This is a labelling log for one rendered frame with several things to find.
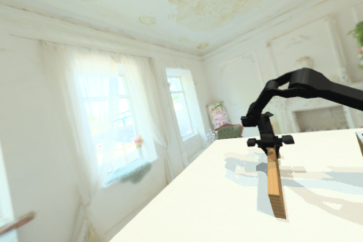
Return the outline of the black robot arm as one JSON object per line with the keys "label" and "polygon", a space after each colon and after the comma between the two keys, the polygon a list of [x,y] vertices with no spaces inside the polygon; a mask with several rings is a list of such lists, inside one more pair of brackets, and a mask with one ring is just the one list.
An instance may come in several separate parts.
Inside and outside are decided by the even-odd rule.
{"label": "black robot arm", "polygon": [[[286,83],[289,83],[288,89],[278,89]],[[269,80],[257,101],[249,106],[246,116],[241,116],[242,126],[258,126],[258,128],[271,126],[269,117],[274,114],[269,111],[264,114],[262,112],[274,96],[305,99],[322,98],[363,111],[363,90],[332,82],[321,72],[302,67]],[[273,131],[269,131],[269,133],[261,131],[261,144],[264,148],[274,148],[274,145],[280,144],[279,137],[274,135]]]}

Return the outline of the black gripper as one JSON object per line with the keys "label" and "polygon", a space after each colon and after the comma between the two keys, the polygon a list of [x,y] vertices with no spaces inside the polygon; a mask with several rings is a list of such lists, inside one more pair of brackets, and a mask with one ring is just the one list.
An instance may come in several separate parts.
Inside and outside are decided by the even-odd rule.
{"label": "black gripper", "polygon": [[[261,131],[264,131],[264,133],[269,133],[269,131],[273,131],[273,129],[272,129],[272,126],[269,126],[269,127],[259,128],[260,134],[261,134]],[[275,146],[277,159],[278,159],[279,149],[280,149],[280,147],[282,147],[282,143],[286,144],[286,145],[295,144],[292,135],[281,135],[281,137],[279,137],[279,142],[280,142],[280,144]],[[264,148],[262,146],[261,140],[257,140],[256,137],[247,139],[247,147],[255,146],[256,143],[258,144],[258,147],[262,148],[264,150],[264,153],[267,155],[267,148]]]}

